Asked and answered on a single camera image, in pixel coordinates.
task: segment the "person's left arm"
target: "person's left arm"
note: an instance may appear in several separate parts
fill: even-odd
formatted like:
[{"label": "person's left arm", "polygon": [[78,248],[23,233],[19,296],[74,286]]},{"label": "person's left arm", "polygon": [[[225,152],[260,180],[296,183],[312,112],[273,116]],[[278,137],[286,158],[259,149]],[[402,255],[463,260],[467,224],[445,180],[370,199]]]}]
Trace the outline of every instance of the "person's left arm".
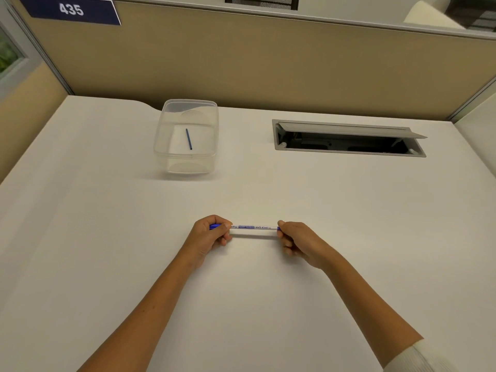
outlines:
[{"label": "person's left arm", "polygon": [[[222,225],[210,230],[214,223]],[[197,221],[140,304],[78,372],[145,372],[189,275],[202,265],[210,250],[232,239],[231,224],[217,215]]]}]

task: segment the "hand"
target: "hand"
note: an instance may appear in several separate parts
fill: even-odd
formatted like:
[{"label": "hand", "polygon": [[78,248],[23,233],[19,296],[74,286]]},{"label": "hand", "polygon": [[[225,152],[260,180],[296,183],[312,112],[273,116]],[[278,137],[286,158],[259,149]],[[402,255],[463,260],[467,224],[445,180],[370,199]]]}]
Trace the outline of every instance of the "hand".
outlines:
[{"label": "hand", "polygon": [[305,223],[277,222],[282,231],[277,231],[284,252],[289,256],[300,256],[311,266],[323,269],[327,264],[327,256],[332,247],[322,240]]},{"label": "hand", "polygon": [[[210,225],[220,224],[210,230]],[[232,239],[229,234],[232,222],[218,215],[210,215],[195,222],[177,256],[184,256],[193,263],[195,269],[199,268],[205,256],[212,249],[226,245]]]}]

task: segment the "marker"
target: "marker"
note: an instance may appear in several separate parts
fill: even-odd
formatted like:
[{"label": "marker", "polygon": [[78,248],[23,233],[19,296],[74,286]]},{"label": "marker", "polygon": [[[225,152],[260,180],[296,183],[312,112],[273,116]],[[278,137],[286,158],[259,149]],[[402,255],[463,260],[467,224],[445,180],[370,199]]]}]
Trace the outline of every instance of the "marker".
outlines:
[{"label": "marker", "polygon": [[186,128],[186,136],[188,136],[189,149],[190,149],[190,150],[193,150],[193,147],[192,147],[192,145],[191,145],[191,140],[189,139],[189,132],[188,132],[188,128]]},{"label": "marker", "polygon": [[[214,228],[219,227],[219,224],[213,224],[210,225],[210,229],[213,230]],[[271,230],[271,231],[280,231],[280,227],[269,227],[269,226],[241,226],[241,225],[232,225],[231,229],[238,229],[238,230]]]}]

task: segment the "person's right hand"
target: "person's right hand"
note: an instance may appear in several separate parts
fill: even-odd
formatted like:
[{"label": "person's right hand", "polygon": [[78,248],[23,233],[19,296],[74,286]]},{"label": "person's right hand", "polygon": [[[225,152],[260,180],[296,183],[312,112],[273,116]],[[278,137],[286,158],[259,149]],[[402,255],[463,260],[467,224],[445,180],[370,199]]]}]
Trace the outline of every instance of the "person's right hand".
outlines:
[{"label": "person's right hand", "polygon": [[326,267],[327,256],[332,247],[322,240],[305,223],[277,222],[282,231],[277,231],[284,252],[289,256],[300,256],[311,266],[319,269]]}]

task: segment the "person's right arm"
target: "person's right arm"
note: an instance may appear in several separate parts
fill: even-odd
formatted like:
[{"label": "person's right arm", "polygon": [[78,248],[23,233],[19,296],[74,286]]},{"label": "person's right arm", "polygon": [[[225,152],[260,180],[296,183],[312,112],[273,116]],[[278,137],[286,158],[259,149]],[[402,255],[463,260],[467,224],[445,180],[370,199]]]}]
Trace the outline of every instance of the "person's right arm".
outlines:
[{"label": "person's right arm", "polygon": [[283,221],[278,225],[284,251],[304,258],[329,277],[383,368],[423,339],[342,255],[307,225]]}]

